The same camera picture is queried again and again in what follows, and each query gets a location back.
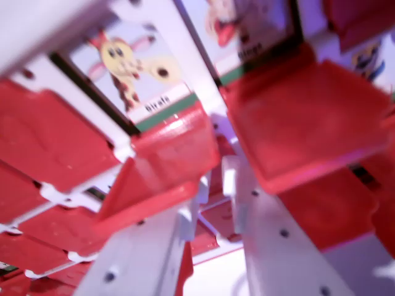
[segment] printed label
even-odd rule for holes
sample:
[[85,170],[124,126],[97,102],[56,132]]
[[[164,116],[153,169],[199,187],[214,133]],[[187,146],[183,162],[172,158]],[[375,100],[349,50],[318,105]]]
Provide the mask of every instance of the printed label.
[[287,0],[184,0],[183,4],[219,77],[294,33]]

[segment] green stripe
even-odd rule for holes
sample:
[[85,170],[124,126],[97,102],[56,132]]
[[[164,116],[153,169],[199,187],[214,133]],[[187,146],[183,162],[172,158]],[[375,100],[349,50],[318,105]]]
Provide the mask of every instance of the green stripe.
[[273,59],[273,55],[270,53],[268,54],[266,52],[256,57],[255,59],[249,60],[248,62],[240,65],[239,67],[233,69],[227,74],[222,75],[220,77],[220,81],[223,85],[227,85],[228,83],[231,83],[232,81],[241,78],[248,71],[260,67],[263,64],[266,64],[269,60],[272,59]]
[[149,130],[150,128],[156,126],[158,123],[164,121],[165,119],[168,119],[170,116],[176,114],[177,112],[192,106],[197,100],[198,97],[197,95],[195,95],[195,93],[190,94],[188,97],[185,97],[177,103],[174,103],[163,111],[143,120],[140,123],[137,123],[136,127],[140,131]]

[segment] cartoon character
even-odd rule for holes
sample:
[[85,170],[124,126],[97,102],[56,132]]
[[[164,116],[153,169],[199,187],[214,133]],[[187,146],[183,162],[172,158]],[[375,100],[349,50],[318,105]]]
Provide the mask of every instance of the cartoon character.
[[354,71],[368,81],[373,81],[385,68],[380,59],[381,41],[370,44],[352,56]]
[[226,46],[235,36],[242,43],[247,43],[250,32],[259,28],[262,22],[278,23],[272,18],[278,17],[280,2],[273,5],[273,0],[207,0],[209,11],[206,17],[206,32],[218,41],[221,47]]
[[152,59],[137,59],[135,52],[149,48],[155,42],[154,36],[142,36],[131,44],[119,37],[109,39],[104,30],[99,31],[97,38],[89,39],[100,54],[101,62],[93,65],[88,76],[92,81],[99,79],[108,70],[112,81],[125,103],[126,111],[140,105],[133,80],[140,79],[140,73],[148,73],[162,83],[173,83],[180,80],[181,71],[176,60],[171,56]]

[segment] cartoon giraffe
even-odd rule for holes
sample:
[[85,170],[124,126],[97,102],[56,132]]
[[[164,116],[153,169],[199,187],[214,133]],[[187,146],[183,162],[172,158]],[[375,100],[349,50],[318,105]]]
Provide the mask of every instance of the cartoon giraffe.
[[134,52],[143,51],[155,41],[153,36],[143,36],[132,44],[119,37],[109,39],[104,30],[99,31],[95,39],[88,42],[100,53],[101,62],[93,65],[88,71],[91,80],[102,77],[106,69],[110,72],[112,81],[118,89],[126,111],[140,105],[139,97],[133,85],[133,80],[140,79],[139,72],[148,72],[155,79],[171,83],[180,79],[180,70],[176,61],[171,57],[156,59],[136,59]]

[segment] giraffe picture card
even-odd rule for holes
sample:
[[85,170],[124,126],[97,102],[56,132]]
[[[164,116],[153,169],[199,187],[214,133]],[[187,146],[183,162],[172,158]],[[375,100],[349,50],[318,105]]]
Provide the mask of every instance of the giraffe picture card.
[[192,94],[176,57],[152,25],[112,18],[88,30],[61,56],[137,127]]

